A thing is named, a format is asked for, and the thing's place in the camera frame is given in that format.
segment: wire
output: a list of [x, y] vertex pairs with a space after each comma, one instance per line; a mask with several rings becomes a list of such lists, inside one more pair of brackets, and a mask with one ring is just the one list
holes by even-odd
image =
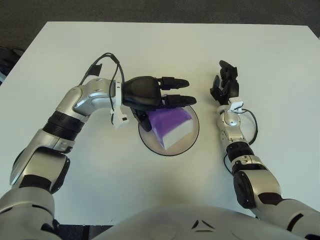
[[119, 70], [120, 70], [122, 85], [125, 83], [124, 71], [122, 70], [122, 67], [121, 67], [121, 65], [120, 65], [119, 60], [118, 60], [118, 59], [116, 58], [116, 56], [113, 55], [111, 52], [106, 52], [106, 53], [102, 54], [100, 57], [98, 57], [98, 58], [90, 65], [90, 67], [88, 68], [88, 70], [85, 72], [85, 74], [84, 74], [81, 82], [79, 83], [79, 86], [82, 85], [82, 84], [85, 82], [86, 78], [89, 76], [89, 72], [90, 72], [92, 66], [97, 65], [97, 63], [98, 63], [101, 59], [103, 59], [103, 58], [111, 58], [111, 59], [114, 61], [114, 63], [116, 64], [117, 68], [119, 68]]
[[246, 112], [249, 112], [254, 120], [254, 125], [255, 125], [255, 132], [253, 135], [253, 138], [251, 139], [251, 141], [249, 141], [249, 145], [253, 144], [255, 142], [255, 140], [257, 139], [258, 136], [258, 123], [257, 123], [257, 119], [256, 116], [254, 115], [254, 113], [248, 109], [243, 108], [243, 112], [239, 112], [238, 114], [244, 114]]
[[227, 157], [227, 153], [224, 155], [224, 158], [223, 158], [223, 163], [224, 163], [224, 166], [225, 168], [228, 170], [228, 172], [232, 175], [232, 172], [229, 170], [229, 168], [227, 167], [227, 164], [226, 164], [226, 157]]
[[[254, 115], [254, 113], [248, 109], [243, 108], [243, 112], [238, 112], [238, 114], [244, 114], [246, 112], [249, 112], [251, 114], [251, 116], [254, 120], [254, 125], [255, 125], [255, 131], [254, 131], [253, 138], [251, 139], [251, 141], [248, 142], [248, 144], [251, 145], [255, 142], [255, 140], [257, 139], [257, 136], [258, 136], [258, 123], [257, 123], [257, 119], [256, 119], [256, 116]], [[227, 155], [228, 155], [227, 153], [224, 155], [223, 164], [224, 164], [225, 168], [227, 169], [227, 171], [232, 175], [232, 172], [229, 170], [229, 168], [227, 167], [227, 164], [226, 164]]]
[[110, 82], [110, 84], [109, 84], [109, 99], [110, 99], [110, 103], [111, 103], [111, 108], [112, 108], [112, 110], [114, 111], [115, 109], [114, 109], [114, 103], [112, 102], [112, 98], [111, 98], [111, 94], [110, 94], [110, 92], [111, 92], [111, 85], [112, 85], [112, 83], [114, 82], [114, 80], [115, 80], [115, 76], [116, 76], [116, 74], [117, 74], [117, 72], [118, 72], [118, 68], [119, 68], [119, 65], [116, 65], [116, 69], [115, 69], [115, 72], [114, 72], [114, 74], [113, 74], [113, 77], [112, 77], [112, 79], [111, 79], [111, 82]]

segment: round plate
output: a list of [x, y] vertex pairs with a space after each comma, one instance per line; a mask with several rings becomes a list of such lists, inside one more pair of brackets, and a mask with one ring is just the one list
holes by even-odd
[[151, 151], [159, 155], [175, 156], [175, 155], [184, 153], [195, 144], [199, 135], [199, 128], [200, 128], [198, 116], [191, 106], [185, 106], [183, 109], [187, 111], [192, 117], [192, 121], [193, 121], [192, 132], [190, 132], [188, 135], [181, 138], [179, 141], [177, 141], [174, 145], [169, 147], [167, 150], [165, 150], [161, 146], [157, 137], [152, 131], [147, 132], [140, 126], [140, 124], [138, 125], [140, 138], [148, 149], [150, 149]]

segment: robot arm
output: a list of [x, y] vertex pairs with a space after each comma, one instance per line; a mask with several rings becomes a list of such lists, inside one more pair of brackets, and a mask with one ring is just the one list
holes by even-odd
[[[119, 64], [113, 54], [111, 58]], [[97, 69], [96, 63], [91, 65], [86, 75], [92, 69]], [[141, 79], [154, 84], [140, 85]], [[0, 199], [0, 239], [59, 240], [59, 224], [54, 219], [52, 194], [63, 185], [70, 166], [66, 154], [72, 150], [83, 125], [100, 108], [112, 107], [111, 121], [118, 128], [129, 121], [127, 115], [121, 112], [122, 104], [140, 111], [155, 111], [196, 102], [193, 97], [179, 95], [176, 95], [175, 103], [166, 101], [159, 94], [160, 88], [165, 89], [166, 83], [171, 83], [169, 87], [173, 88], [186, 87], [189, 83], [173, 77], [168, 78], [170, 82], [163, 83], [163, 79], [138, 77], [123, 85], [121, 81], [99, 77], [71, 88], [45, 126], [37, 131], [13, 164], [10, 175], [12, 189]], [[157, 93], [153, 99], [158, 104], [147, 101], [149, 93]]]
[[303, 238], [320, 238], [320, 213], [300, 201], [283, 199], [277, 179], [250, 148], [240, 129], [243, 101], [238, 97], [237, 68], [224, 61], [220, 66], [223, 90], [217, 76], [210, 93], [221, 104], [217, 125], [231, 162], [237, 201], [261, 220]]

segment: white table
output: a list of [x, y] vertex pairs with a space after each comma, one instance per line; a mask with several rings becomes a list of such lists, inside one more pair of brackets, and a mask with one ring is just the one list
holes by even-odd
[[[141, 142], [128, 108], [130, 123], [118, 130], [109, 110], [98, 110], [77, 137], [64, 185], [54, 194], [62, 224], [113, 225], [180, 203], [251, 214], [237, 203], [222, 162], [217, 105], [209, 94], [219, 60], [238, 67], [240, 96], [259, 125], [252, 148], [283, 197], [320, 210], [320, 42], [306, 26], [48, 22], [0, 87], [1, 195], [10, 189], [18, 153], [104, 52], [117, 56], [126, 80], [187, 79], [190, 87], [178, 92], [196, 97], [200, 133], [189, 151], [164, 157]], [[101, 76], [110, 78], [115, 66], [103, 63]], [[250, 139], [252, 122], [242, 118]]]

